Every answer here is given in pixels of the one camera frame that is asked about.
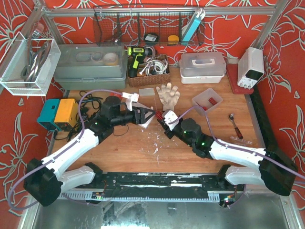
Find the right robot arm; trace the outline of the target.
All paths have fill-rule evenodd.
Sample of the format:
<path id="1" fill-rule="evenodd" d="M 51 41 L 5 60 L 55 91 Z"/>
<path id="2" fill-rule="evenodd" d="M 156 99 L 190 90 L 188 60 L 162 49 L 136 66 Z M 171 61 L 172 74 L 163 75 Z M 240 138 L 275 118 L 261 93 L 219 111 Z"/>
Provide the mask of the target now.
<path id="1" fill-rule="evenodd" d="M 179 138 L 200 158 L 223 160 L 238 166 L 223 166 L 219 171 L 221 182 L 232 185 L 253 184 L 266 186 L 270 191 L 289 196 L 298 175 L 296 164 L 278 147 L 250 148 L 238 146 L 206 135 L 191 118 L 183 119 L 174 111 L 158 114 L 152 109 L 141 108 L 141 117 L 150 119 L 156 116 L 171 139 Z"/>

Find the large red spring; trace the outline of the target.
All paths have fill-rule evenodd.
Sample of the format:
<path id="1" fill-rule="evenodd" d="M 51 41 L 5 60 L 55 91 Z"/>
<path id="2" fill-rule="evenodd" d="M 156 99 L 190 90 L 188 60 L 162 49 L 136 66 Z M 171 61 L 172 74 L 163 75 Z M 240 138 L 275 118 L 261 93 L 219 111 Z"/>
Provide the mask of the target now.
<path id="1" fill-rule="evenodd" d="M 155 117 L 157 118 L 157 120 L 163 120 L 163 113 L 161 111 L 156 111 L 155 113 Z"/>

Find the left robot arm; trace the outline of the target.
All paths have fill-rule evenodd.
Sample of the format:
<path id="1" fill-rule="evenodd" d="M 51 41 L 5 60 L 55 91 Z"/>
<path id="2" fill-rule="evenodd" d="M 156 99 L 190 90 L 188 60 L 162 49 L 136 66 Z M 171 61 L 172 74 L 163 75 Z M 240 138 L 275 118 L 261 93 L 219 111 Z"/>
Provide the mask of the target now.
<path id="1" fill-rule="evenodd" d="M 74 139 L 42 160 L 32 159 L 27 165 L 24 189 L 46 207 L 63 192 L 89 184 L 95 177 L 101 176 L 102 170 L 93 163 L 71 171 L 67 169 L 109 137 L 114 127 L 145 124 L 155 115 L 155 111 L 150 108 L 131 106 L 122 110 L 121 106 L 126 106 L 126 103 L 118 97 L 107 97 L 101 104 L 100 112 L 85 124 L 85 128 Z"/>

